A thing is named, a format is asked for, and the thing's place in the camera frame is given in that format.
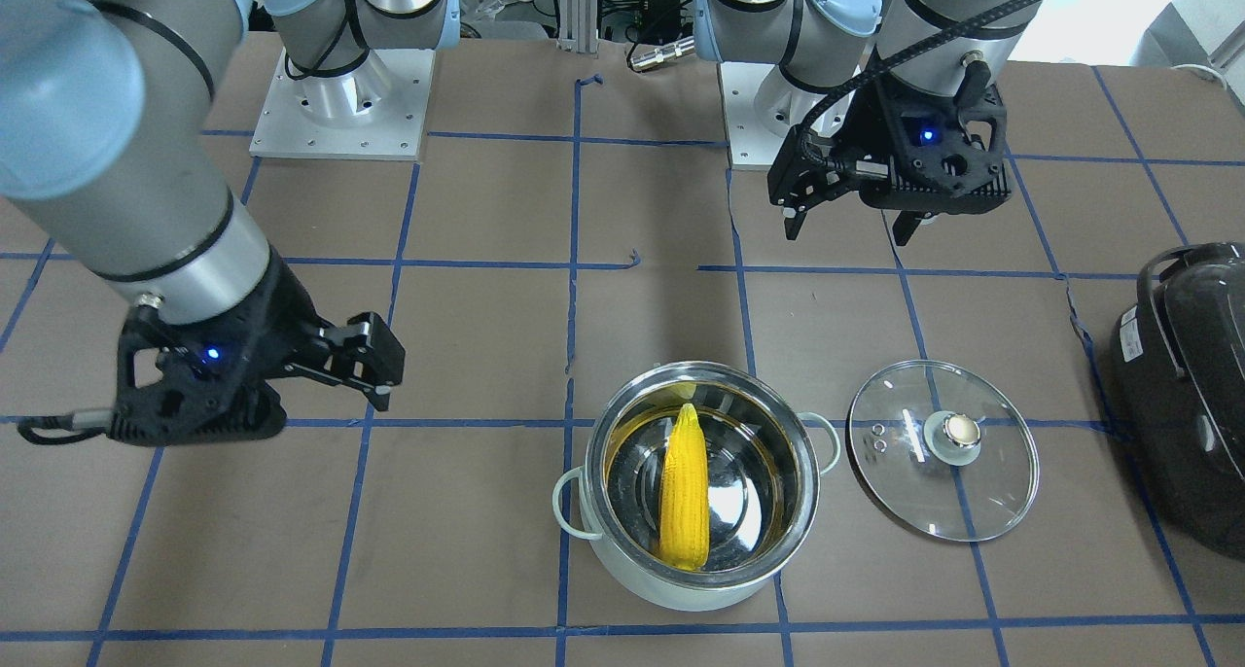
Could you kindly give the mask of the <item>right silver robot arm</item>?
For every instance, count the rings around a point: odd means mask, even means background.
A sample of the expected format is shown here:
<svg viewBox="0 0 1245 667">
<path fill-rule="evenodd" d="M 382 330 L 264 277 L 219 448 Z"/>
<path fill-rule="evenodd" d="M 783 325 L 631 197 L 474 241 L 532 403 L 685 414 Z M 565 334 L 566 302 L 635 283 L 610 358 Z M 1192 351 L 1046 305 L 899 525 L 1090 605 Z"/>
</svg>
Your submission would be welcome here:
<svg viewBox="0 0 1245 667">
<path fill-rule="evenodd" d="M 129 305 L 112 404 L 27 416 L 22 439 L 266 439 L 289 376 L 390 408 L 400 340 L 370 311 L 322 319 L 200 148 L 255 1 L 322 122 L 392 105 L 378 51 L 461 34 L 459 0 L 2 0 L 2 195 Z"/>
</svg>

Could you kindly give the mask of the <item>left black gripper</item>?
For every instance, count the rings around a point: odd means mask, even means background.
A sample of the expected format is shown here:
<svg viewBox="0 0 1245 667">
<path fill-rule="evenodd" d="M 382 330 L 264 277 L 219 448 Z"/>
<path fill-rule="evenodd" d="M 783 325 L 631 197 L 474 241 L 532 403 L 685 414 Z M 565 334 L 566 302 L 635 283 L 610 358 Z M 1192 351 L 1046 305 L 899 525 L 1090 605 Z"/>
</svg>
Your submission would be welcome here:
<svg viewBox="0 0 1245 667">
<path fill-rule="evenodd" d="M 883 178 L 860 180 L 858 195 L 868 207 L 898 212 L 895 246 L 908 246 L 935 214 L 984 214 L 1013 193 L 1002 158 L 1008 112 L 991 73 L 986 61 L 969 63 L 949 96 L 916 90 L 895 73 L 855 92 L 845 144 L 886 167 Z M 766 173 L 769 203 L 782 210 L 791 241 L 808 212 L 858 185 L 857 158 L 818 139 L 806 127 L 791 127 Z"/>
</svg>

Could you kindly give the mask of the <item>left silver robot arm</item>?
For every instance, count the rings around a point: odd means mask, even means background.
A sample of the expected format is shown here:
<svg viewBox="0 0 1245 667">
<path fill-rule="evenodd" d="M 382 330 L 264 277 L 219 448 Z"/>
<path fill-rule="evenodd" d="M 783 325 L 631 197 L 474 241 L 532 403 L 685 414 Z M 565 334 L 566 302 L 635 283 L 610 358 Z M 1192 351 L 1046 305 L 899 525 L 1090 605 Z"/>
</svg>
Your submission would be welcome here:
<svg viewBox="0 0 1245 667">
<path fill-rule="evenodd" d="M 769 66 L 756 108 L 781 138 L 766 193 L 788 240 L 853 193 L 894 212 L 903 246 L 1013 193 L 997 81 L 1042 1 L 693 0 L 693 41 L 703 60 Z"/>
</svg>

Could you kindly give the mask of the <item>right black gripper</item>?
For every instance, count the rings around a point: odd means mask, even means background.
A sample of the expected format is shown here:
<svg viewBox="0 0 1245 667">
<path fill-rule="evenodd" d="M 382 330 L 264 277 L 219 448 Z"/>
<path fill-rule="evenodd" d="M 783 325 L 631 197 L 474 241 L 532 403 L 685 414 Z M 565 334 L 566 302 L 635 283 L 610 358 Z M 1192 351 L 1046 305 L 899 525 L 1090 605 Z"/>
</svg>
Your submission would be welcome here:
<svg viewBox="0 0 1245 667">
<path fill-rule="evenodd" d="M 261 282 L 213 319 L 173 325 L 152 305 L 129 309 L 106 434 L 129 445 L 271 438 L 286 422 L 266 383 L 279 375 L 342 385 L 388 411 L 407 357 L 381 314 L 322 324 L 293 268 L 274 254 Z"/>
</svg>

